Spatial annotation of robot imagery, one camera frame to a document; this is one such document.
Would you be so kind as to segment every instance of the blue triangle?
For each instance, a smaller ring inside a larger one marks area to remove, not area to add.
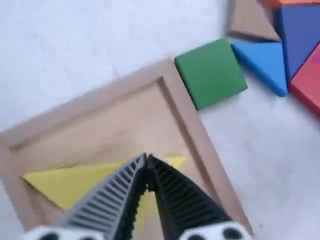
[[[290,83],[320,41],[320,5],[286,5],[275,12]]]
[[[279,97],[288,93],[281,42],[232,44],[239,62],[253,71]]]

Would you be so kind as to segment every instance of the wooden tray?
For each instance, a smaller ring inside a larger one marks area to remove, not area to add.
[[[0,139],[0,177],[26,230],[55,224],[63,213],[25,183],[24,173],[123,161],[148,152],[187,156],[184,174],[252,233],[170,59],[30,119],[1,133]],[[146,228],[152,229],[149,239],[155,239],[161,232],[159,220],[146,224],[152,224]]]

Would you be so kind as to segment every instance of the white table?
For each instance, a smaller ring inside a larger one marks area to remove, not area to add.
[[[227,0],[2,0],[0,130],[223,36]],[[200,111],[260,240],[320,238],[320,121],[246,74]],[[0,235],[22,228],[0,185]]]

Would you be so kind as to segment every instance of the beige triangle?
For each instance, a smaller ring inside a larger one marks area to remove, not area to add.
[[[230,0],[230,4],[233,5],[233,13],[228,34],[281,41],[257,0]]]

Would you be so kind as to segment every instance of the dark blue piece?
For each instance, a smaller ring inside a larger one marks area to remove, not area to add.
[[[320,5],[282,6],[276,13],[289,83],[320,42]]]

